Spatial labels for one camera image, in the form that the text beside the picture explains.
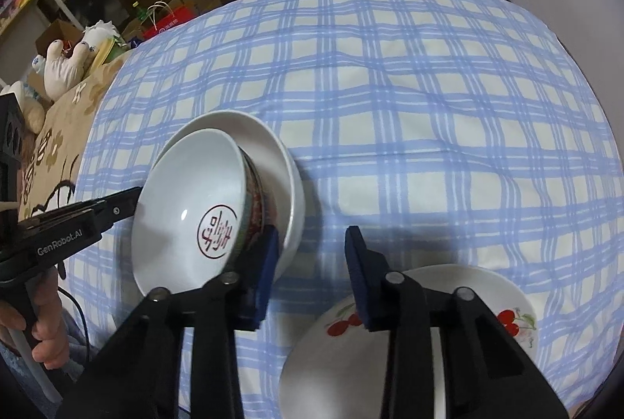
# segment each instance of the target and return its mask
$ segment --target brown blanket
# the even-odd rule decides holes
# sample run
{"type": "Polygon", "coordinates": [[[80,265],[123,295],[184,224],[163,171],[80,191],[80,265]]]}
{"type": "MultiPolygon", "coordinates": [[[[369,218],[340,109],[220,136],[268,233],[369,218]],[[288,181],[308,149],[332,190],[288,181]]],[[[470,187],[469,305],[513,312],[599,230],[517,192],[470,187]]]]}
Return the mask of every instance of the brown blanket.
{"type": "Polygon", "coordinates": [[[96,69],[49,109],[23,168],[20,220],[73,202],[80,160],[96,111],[130,54],[96,69]]]}

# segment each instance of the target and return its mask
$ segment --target tablecloth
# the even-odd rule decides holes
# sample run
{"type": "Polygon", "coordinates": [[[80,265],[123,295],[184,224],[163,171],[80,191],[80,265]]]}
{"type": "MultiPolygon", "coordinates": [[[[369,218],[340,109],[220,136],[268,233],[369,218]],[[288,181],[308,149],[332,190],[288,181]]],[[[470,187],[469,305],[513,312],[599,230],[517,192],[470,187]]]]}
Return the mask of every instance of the tablecloth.
{"type": "MultiPolygon", "coordinates": [[[[409,269],[494,269],[539,317],[537,365],[567,406],[612,366],[622,328],[622,167],[557,37],[503,0],[240,0],[142,44],[102,101],[77,199],[142,185],[191,118],[267,122],[305,185],[303,241],[262,328],[237,338],[248,418],[279,418],[298,338],[350,293],[344,231],[409,269]]],[[[135,306],[132,221],[68,265],[104,343],[135,306]]],[[[188,404],[190,338],[180,403],[188,404]]]]}

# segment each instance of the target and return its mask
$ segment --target red chinese characters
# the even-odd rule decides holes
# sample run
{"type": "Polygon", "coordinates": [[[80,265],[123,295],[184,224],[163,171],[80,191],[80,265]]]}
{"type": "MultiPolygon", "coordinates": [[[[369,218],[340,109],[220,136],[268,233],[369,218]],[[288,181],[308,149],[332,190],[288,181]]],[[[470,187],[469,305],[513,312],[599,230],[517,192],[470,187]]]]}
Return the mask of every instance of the red chinese characters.
{"type": "Polygon", "coordinates": [[[219,259],[228,253],[236,213],[227,205],[210,208],[197,227],[197,245],[208,259],[219,259]]]}

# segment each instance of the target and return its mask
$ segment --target black cable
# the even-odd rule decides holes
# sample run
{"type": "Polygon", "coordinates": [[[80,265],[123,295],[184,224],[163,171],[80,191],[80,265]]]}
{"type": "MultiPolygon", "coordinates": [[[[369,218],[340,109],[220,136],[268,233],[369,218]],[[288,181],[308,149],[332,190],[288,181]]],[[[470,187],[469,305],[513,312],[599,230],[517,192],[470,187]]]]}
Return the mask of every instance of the black cable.
{"type": "Polygon", "coordinates": [[[67,296],[68,298],[70,298],[70,300],[72,301],[72,303],[74,305],[76,305],[76,308],[78,309],[78,313],[80,313],[80,318],[82,318],[82,327],[84,328],[84,340],[87,343],[87,353],[85,355],[84,358],[84,367],[86,368],[87,365],[89,364],[89,361],[91,359],[91,344],[89,343],[89,331],[87,330],[87,320],[84,317],[84,313],[82,313],[82,309],[80,308],[80,305],[78,304],[78,302],[76,301],[76,298],[74,296],[72,296],[70,293],[68,293],[64,288],[59,287],[58,291],[61,294],[64,294],[65,296],[67,296]]]}

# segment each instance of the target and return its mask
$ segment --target metal screw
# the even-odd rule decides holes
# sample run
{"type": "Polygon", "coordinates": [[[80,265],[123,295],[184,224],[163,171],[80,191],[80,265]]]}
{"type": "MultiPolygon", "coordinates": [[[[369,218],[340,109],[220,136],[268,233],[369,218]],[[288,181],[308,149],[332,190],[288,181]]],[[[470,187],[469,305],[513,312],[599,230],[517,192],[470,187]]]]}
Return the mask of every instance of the metal screw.
{"type": "Polygon", "coordinates": [[[474,299],[474,291],[470,287],[460,287],[457,290],[457,296],[464,301],[472,301],[474,299]]]}
{"type": "Polygon", "coordinates": [[[235,271],[227,271],[221,275],[221,281],[225,285],[232,285],[238,282],[238,273],[235,271]]]}
{"type": "Polygon", "coordinates": [[[166,287],[155,287],[152,288],[147,297],[152,301],[158,303],[158,301],[163,301],[164,299],[167,299],[170,294],[171,291],[166,287]]]}
{"type": "Polygon", "coordinates": [[[399,273],[398,271],[391,271],[390,273],[386,273],[386,282],[390,284],[402,284],[405,280],[403,273],[399,273]]]}

